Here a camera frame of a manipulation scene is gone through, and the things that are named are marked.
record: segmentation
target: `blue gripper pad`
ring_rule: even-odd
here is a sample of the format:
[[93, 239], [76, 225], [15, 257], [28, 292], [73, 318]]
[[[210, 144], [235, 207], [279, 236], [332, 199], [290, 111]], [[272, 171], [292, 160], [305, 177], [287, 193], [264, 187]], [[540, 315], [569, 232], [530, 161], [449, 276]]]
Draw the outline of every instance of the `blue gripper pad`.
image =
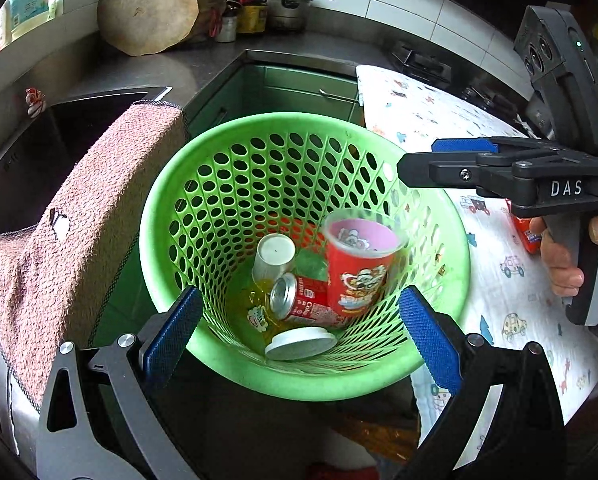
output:
[[167, 319], [143, 352], [144, 388], [148, 391], [166, 386], [203, 312], [201, 291], [189, 286], [166, 314], [157, 314]]
[[461, 387], [459, 354], [435, 320], [435, 311], [414, 285], [401, 291], [397, 305], [435, 383], [456, 395]]
[[437, 139], [432, 143], [431, 151], [438, 152], [498, 152], [496, 144], [487, 138], [479, 139]]

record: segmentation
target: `sink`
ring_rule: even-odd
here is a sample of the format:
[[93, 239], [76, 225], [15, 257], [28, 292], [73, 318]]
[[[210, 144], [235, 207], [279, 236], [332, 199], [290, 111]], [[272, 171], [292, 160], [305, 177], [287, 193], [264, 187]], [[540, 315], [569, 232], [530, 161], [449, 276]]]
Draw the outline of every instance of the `sink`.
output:
[[132, 103], [167, 88], [134, 88], [71, 98], [48, 107], [0, 152], [0, 233], [36, 224], [44, 209], [108, 127]]

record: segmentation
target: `pressure cooker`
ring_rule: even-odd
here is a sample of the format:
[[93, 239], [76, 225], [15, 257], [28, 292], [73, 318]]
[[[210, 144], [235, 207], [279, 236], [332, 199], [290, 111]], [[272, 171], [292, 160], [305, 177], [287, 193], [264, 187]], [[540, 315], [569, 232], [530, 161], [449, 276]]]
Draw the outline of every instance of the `pressure cooker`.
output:
[[312, 0], [268, 0], [267, 28], [304, 30]]

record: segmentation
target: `screw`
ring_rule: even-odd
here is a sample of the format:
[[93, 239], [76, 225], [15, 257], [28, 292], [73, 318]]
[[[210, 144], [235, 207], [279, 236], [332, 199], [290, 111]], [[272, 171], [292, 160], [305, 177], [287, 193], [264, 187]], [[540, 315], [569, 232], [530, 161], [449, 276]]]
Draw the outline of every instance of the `screw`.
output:
[[61, 354], [70, 354], [73, 351], [74, 343], [72, 341], [66, 341], [65, 343], [61, 343], [59, 347], [59, 353]]
[[479, 348], [480, 346], [483, 346], [484, 339], [479, 334], [468, 334], [468, 343], [470, 346]]
[[121, 346], [121, 348], [126, 348], [128, 346], [131, 346], [132, 343], [135, 342], [135, 336], [133, 336], [132, 334], [124, 334], [119, 336], [119, 339], [117, 339], [117, 344], [119, 346]]
[[532, 352], [534, 355], [541, 355], [541, 345], [531, 341], [528, 343], [528, 350]]

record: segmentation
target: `human hand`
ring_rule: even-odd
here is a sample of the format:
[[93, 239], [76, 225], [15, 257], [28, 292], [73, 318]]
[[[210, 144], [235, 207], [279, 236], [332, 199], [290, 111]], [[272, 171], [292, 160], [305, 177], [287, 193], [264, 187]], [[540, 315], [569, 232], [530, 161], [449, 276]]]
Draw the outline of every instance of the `human hand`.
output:
[[[552, 291], [557, 296], [576, 296], [579, 287], [583, 285], [585, 276], [581, 269], [576, 267], [576, 262], [572, 261], [568, 250], [552, 239], [542, 218], [532, 219], [530, 231], [535, 234], [543, 234], [541, 259], [548, 268]], [[589, 233], [590, 239], [598, 245], [598, 216], [590, 222]]]

